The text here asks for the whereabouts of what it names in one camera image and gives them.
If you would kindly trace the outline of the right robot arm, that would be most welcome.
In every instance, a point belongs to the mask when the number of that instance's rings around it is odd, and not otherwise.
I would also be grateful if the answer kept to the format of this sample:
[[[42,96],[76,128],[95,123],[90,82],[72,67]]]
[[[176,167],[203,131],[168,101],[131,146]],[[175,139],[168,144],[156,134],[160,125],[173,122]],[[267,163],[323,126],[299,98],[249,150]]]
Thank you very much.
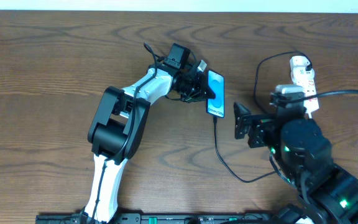
[[[253,115],[234,103],[235,138],[251,148],[268,147],[275,172],[298,193],[314,223],[358,223],[358,179],[337,165],[332,144],[302,103]]]

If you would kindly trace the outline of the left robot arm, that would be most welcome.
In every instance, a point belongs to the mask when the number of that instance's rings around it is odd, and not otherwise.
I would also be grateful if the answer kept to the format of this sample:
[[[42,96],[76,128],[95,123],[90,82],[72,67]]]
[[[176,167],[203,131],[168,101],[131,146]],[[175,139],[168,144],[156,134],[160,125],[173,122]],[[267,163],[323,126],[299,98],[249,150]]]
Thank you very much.
[[[222,76],[208,70],[204,60],[189,62],[192,54],[174,43],[167,56],[153,54],[154,62],[131,86],[105,89],[87,135],[94,154],[94,177],[80,223],[108,223],[114,218],[124,167],[136,153],[150,107],[159,98],[175,91],[181,102],[205,101],[207,113],[224,114],[223,105],[214,110],[211,104],[215,99],[223,103]]]

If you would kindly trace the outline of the blue Galaxy smartphone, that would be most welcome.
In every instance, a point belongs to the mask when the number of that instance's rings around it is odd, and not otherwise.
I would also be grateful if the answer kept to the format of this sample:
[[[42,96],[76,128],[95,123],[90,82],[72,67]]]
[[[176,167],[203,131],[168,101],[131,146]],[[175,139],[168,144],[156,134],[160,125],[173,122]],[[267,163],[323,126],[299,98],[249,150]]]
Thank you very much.
[[[214,70],[209,70],[208,87],[214,93],[214,96],[207,99],[207,113],[219,118],[224,118],[224,77]]]

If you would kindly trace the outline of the white power strip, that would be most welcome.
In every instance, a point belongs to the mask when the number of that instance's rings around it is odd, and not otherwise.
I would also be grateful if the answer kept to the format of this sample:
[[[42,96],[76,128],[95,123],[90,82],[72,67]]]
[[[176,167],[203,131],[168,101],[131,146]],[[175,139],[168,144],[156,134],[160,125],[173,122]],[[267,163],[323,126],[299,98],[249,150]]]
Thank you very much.
[[[293,56],[290,59],[290,68],[292,70],[293,67],[305,67],[306,70],[311,70],[312,64],[311,62],[305,57],[301,55]],[[316,94],[316,86],[314,79],[307,80],[305,82],[297,83],[295,85],[299,85],[303,88],[303,92],[305,93],[305,97],[312,96]],[[306,114],[309,118],[312,118],[312,113],[319,109],[319,103],[317,98],[311,98],[305,100],[303,102],[304,107],[306,108]]]

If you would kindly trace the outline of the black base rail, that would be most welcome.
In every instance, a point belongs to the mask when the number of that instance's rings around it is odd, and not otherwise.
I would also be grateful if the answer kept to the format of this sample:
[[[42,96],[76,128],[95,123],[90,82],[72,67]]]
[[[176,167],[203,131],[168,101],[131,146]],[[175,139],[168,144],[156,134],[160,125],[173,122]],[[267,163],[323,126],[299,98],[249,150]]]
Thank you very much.
[[[117,223],[117,224],[186,224],[186,223],[284,223],[272,218],[269,214],[248,213],[242,215],[167,215],[167,214],[140,214],[117,213],[110,221],[92,221],[85,214],[80,215],[37,215],[36,224],[80,224],[80,223]]]

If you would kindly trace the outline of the white charger adapter plug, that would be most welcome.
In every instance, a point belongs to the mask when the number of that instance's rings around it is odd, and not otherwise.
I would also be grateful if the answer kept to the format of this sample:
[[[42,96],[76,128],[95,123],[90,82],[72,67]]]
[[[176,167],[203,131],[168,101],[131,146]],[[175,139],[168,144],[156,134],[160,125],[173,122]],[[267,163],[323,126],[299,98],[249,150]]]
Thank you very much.
[[[294,84],[314,79],[315,72],[313,69],[306,70],[305,67],[293,67],[291,70],[291,80]]]

